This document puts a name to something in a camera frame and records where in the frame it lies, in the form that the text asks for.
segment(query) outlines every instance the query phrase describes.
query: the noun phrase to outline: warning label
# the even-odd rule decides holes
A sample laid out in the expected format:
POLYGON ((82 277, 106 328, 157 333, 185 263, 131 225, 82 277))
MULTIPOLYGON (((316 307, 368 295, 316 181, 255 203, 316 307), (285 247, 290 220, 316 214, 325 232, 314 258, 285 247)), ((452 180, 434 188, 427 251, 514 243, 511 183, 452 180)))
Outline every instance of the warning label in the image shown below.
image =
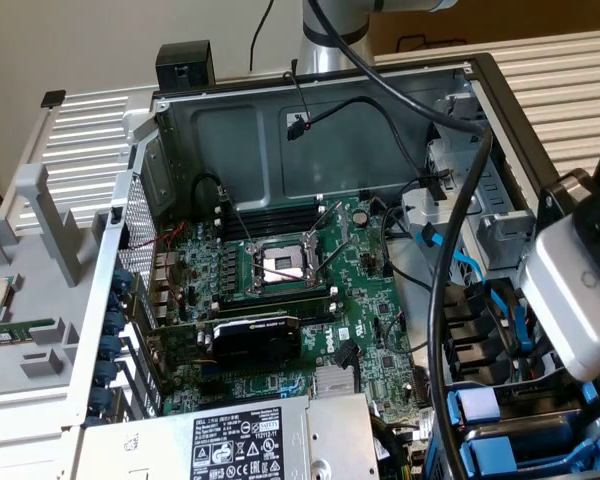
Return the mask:
POLYGON ((283 460, 280 408, 193 423, 191 480, 281 480, 283 460))

